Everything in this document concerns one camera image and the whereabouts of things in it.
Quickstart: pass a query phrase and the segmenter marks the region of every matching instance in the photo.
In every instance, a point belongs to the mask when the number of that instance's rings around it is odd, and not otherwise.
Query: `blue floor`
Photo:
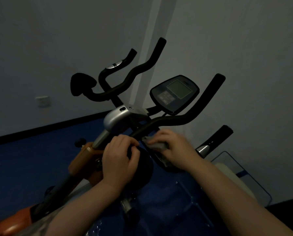
[[[0,145],[0,219],[40,202],[49,186],[67,176],[67,167],[79,152],[74,141],[93,141],[102,131],[103,119],[98,119]],[[100,235],[219,235],[215,222],[201,211],[207,206],[203,196],[190,175],[167,173],[154,163],[151,181],[133,202],[141,215],[138,226],[124,226],[119,202],[115,202],[95,228]]]

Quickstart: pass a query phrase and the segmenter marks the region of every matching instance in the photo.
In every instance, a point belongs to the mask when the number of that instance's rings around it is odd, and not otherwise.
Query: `person's right arm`
[[[260,206],[211,162],[199,157],[181,135],[163,129],[149,144],[167,142],[161,153],[175,166],[187,171],[207,194],[232,235],[293,235],[285,224]]]

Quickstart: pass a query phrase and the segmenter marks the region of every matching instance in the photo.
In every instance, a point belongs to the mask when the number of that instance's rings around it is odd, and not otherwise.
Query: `exercise bike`
[[[94,142],[86,143],[85,139],[80,139],[75,143],[77,147],[81,147],[81,150],[68,167],[69,176],[60,185],[55,186],[48,192],[44,200],[39,204],[19,210],[15,215],[0,221],[0,235],[14,235],[58,209],[83,179],[87,179],[92,186],[100,182],[103,178],[102,154],[105,146],[114,136],[131,128],[133,132],[130,136],[141,141],[151,132],[158,131],[160,126],[177,126],[191,122],[207,106],[225,81],[225,77],[221,74],[214,76],[197,102],[183,115],[177,114],[187,107],[200,92],[199,87],[183,75],[168,79],[151,89],[150,96],[155,103],[154,107],[144,109],[140,106],[124,104],[118,97],[119,94],[130,87],[138,74],[149,70],[155,65],[165,44],[166,40],[160,38],[149,60],[130,70],[124,81],[113,88],[106,82],[107,76],[128,66],[137,52],[131,49],[125,59],[106,67],[98,77],[99,84],[104,90],[103,93],[93,93],[92,88],[97,85],[97,81],[91,76],[76,73],[71,77],[70,88],[72,95],[79,96],[83,94],[95,102],[111,100],[116,109],[106,115],[104,119],[105,130]],[[165,113],[162,117],[150,118],[150,116],[160,111]],[[197,149],[198,154],[205,158],[232,133],[233,131],[229,127],[222,126],[213,136],[199,146]],[[150,149],[144,141],[141,141],[141,145],[143,148],[139,147],[141,156],[136,174],[125,190],[138,190],[150,181],[153,173],[153,161],[167,172],[181,172],[159,152]],[[121,206],[124,210],[125,221],[131,226],[136,225],[139,221],[139,215],[131,207],[130,200],[125,192],[121,195]]]

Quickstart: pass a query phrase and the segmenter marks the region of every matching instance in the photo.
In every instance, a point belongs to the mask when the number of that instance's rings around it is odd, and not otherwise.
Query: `person's left hand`
[[[127,151],[131,147],[131,159],[127,156]],[[135,174],[140,151],[136,148],[139,143],[136,139],[119,135],[113,137],[107,144],[103,153],[103,182],[112,186],[120,194],[122,189],[128,184]]]

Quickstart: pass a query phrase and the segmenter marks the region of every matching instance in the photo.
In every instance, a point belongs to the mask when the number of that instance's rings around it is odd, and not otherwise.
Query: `person's left arm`
[[[130,145],[133,146],[129,160],[127,150]],[[114,137],[104,150],[103,180],[64,208],[54,211],[18,235],[76,236],[84,234],[105,208],[119,197],[125,185],[133,178],[140,157],[140,152],[136,148],[138,145],[135,139],[128,136]]]

